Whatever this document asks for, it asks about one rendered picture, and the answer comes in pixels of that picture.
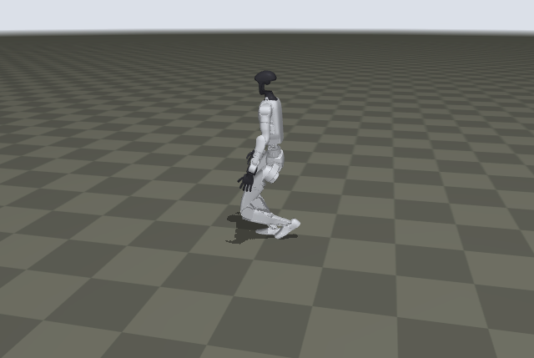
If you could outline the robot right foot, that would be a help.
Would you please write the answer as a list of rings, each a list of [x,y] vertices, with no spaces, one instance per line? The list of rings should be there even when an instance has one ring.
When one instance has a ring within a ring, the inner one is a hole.
[[[273,228],[271,228],[271,229],[270,228],[271,228],[271,226],[268,227],[268,228],[265,228],[265,229],[257,229],[255,232],[258,233],[258,234],[273,234],[273,235],[275,235],[280,230],[280,228],[277,228],[277,227],[276,227],[277,229],[275,228],[276,230],[272,230]]]

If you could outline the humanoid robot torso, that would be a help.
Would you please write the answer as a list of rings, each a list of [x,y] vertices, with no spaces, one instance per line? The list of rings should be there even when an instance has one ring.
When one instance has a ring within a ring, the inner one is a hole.
[[[282,107],[279,98],[278,100],[269,100],[268,97],[264,98],[264,101],[261,101],[259,107],[265,103],[270,103],[273,109],[272,116],[270,118],[270,141],[268,143],[268,153],[266,155],[266,165],[271,166],[273,163],[276,163],[279,166],[278,173],[284,167],[285,157],[284,152],[280,148],[284,139],[284,130],[283,130],[283,116],[282,116]],[[266,100],[267,99],[267,100]],[[259,119],[259,110],[258,110],[258,119]]]

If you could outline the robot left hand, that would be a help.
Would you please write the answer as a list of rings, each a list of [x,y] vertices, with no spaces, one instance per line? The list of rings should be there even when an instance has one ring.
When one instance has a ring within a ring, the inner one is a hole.
[[[250,165],[249,165],[249,167],[250,167]],[[244,191],[244,189],[245,189],[245,186],[247,185],[247,187],[246,187],[246,192],[248,192],[248,188],[249,188],[249,191],[251,192],[252,184],[254,183],[254,177],[253,177],[253,176],[256,174],[257,169],[258,169],[258,167],[257,167],[256,170],[255,170],[255,172],[254,172],[254,174],[253,174],[253,173],[250,173],[250,172],[248,171],[248,170],[249,170],[249,167],[247,168],[247,171],[246,171],[247,174],[244,174],[244,176],[241,177],[241,178],[237,181],[237,182],[240,182],[240,180],[242,180],[242,183],[241,183],[241,185],[240,185],[239,188],[241,189],[242,186],[243,186],[243,184],[244,184],[243,191]]]

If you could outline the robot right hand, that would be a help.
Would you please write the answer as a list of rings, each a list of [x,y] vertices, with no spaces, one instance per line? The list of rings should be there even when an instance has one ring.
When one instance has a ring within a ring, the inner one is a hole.
[[[250,153],[247,155],[247,157],[246,157],[246,158],[249,158],[249,160],[248,160],[248,165],[249,165],[249,161],[254,157],[253,154],[254,154],[254,150],[253,150],[252,152],[250,152]],[[250,156],[250,157],[249,157],[249,156]]]

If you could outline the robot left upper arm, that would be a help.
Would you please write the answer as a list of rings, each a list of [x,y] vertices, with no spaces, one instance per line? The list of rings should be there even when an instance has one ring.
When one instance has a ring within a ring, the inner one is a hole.
[[[270,141],[270,118],[272,116],[273,109],[270,103],[265,103],[259,107],[259,128],[261,135],[265,138],[265,146]]]

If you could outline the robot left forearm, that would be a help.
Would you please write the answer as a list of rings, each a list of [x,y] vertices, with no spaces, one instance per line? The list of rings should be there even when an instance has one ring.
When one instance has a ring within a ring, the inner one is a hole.
[[[248,170],[250,173],[254,174],[256,168],[260,164],[260,160],[262,159],[263,154],[265,153],[264,147],[265,147],[265,138],[263,136],[259,136],[256,139],[256,145],[255,145],[254,154],[253,154],[254,157],[250,160],[250,167]]]

